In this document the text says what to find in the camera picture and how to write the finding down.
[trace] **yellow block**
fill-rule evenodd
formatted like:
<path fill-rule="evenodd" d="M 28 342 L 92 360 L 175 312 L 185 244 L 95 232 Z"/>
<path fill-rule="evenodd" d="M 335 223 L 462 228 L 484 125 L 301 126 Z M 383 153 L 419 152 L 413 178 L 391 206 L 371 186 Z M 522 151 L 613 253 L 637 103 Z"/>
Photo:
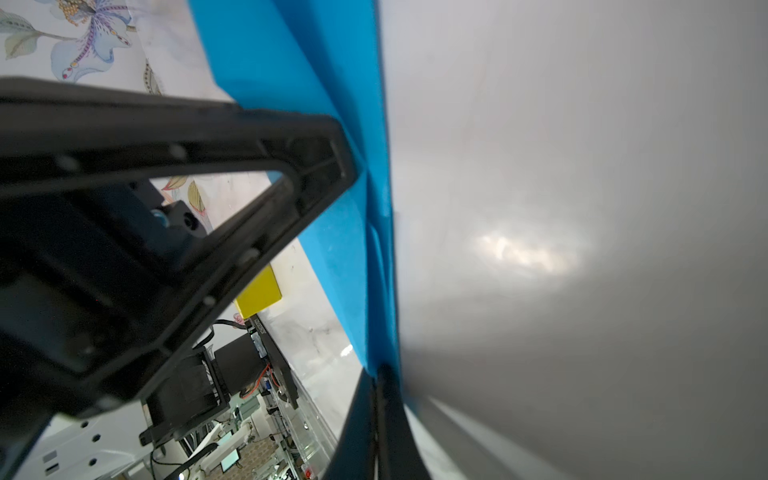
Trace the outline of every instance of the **yellow block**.
<path fill-rule="evenodd" d="M 253 316 L 283 298 L 271 265 L 256 275 L 253 282 L 235 299 L 235 305 L 244 319 Z"/>

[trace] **gray metallic surface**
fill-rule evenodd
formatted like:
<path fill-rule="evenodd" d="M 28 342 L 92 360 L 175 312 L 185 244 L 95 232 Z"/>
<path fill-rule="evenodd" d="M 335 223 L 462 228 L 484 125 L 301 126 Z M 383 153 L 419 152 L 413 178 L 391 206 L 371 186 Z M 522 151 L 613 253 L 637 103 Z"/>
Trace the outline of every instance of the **gray metallic surface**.
<path fill-rule="evenodd" d="M 768 4 L 379 7 L 410 394 L 579 478 L 765 478 Z"/>

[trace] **flower print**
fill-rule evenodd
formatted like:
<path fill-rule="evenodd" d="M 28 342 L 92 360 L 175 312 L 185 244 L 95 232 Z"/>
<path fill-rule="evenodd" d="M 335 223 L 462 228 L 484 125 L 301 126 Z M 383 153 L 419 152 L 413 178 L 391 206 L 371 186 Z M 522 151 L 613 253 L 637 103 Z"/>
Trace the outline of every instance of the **flower print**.
<path fill-rule="evenodd" d="M 94 0 L 93 4 L 76 0 L 58 0 L 59 5 L 77 5 L 64 10 L 67 20 L 77 22 L 90 16 L 88 31 L 75 40 L 60 41 L 51 51 L 51 70 L 61 81 L 76 82 L 94 71 L 106 71 L 114 62 L 113 48 L 127 48 L 126 35 L 131 14 L 124 0 Z"/>

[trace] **purple flower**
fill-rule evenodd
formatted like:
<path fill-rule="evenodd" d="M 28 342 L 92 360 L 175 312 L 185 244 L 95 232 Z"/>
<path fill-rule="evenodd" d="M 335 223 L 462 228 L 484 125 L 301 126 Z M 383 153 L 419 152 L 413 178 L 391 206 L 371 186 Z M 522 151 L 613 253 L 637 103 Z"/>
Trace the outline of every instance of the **purple flower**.
<path fill-rule="evenodd" d="M 75 40 L 60 41 L 51 51 L 53 75 L 72 83 L 85 74 L 109 70 L 114 62 L 112 49 L 131 46 L 125 33 L 131 14 L 124 0 L 95 0 L 93 3 L 79 0 L 78 5 L 76 13 L 69 16 L 77 19 L 90 16 L 88 31 Z"/>

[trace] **blue paper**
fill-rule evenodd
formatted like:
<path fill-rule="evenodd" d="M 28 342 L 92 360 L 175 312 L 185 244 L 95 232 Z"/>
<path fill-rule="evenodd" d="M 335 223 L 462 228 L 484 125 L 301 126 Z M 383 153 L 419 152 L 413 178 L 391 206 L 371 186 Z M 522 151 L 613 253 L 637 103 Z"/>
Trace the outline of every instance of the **blue paper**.
<path fill-rule="evenodd" d="M 359 0 L 190 0 L 211 70 L 244 108 L 338 118 L 359 179 L 300 235 L 360 362 L 399 371 L 376 11 Z"/>

